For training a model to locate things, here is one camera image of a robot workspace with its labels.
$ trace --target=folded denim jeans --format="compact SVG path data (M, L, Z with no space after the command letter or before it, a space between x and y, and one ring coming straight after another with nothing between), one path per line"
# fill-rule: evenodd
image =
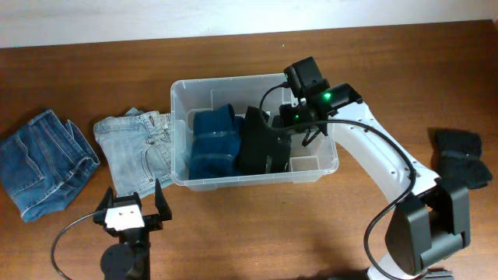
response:
M64 210L99 164L75 124L64 126L52 110L0 144L0 179L24 222Z
M108 117L93 127L109 163L117 196L137 192L140 198L171 180L170 114L130 109L124 117Z

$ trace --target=light blue jeans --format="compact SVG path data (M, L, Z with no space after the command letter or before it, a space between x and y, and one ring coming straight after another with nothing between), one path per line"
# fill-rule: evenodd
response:
M108 117L93 127L109 163L117 196L137 192L140 198L171 180L170 114L130 109L124 117Z

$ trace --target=black fabric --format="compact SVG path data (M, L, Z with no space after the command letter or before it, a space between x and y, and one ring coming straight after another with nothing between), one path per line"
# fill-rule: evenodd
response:
M280 116L273 118L272 127L281 128L283 126ZM272 153L272 168L270 173L289 172L290 160L290 135L277 135L275 149Z
M268 121L269 116L263 112ZM275 117L272 125L281 125ZM244 175L280 173L289 170L290 136L279 137L268 130L259 117L259 109L247 107L245 125L242 129L237 168Z
M440 152L437 172L441 178L461 178L471 190L485 187L493 179L480 160L482 142L478 134L441 129L436 131L436 145Z

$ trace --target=jeans pocket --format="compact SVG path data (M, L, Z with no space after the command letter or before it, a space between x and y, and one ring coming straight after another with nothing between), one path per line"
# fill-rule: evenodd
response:
M163 149L163 141L157 139L154 142L146 144L144 150L144 171L150 180L161 178L170 174L170 164L167 157L161 151Z
M37 164L31 159L30 151L18 135L2 148L0 163L2 184L10 197L44 179Z

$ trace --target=dark blue towel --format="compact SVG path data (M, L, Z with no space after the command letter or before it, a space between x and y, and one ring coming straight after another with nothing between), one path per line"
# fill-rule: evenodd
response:
M230 104L218 110L196 113L188 179L240 176L235 162L243 125L244 119L235 117Z

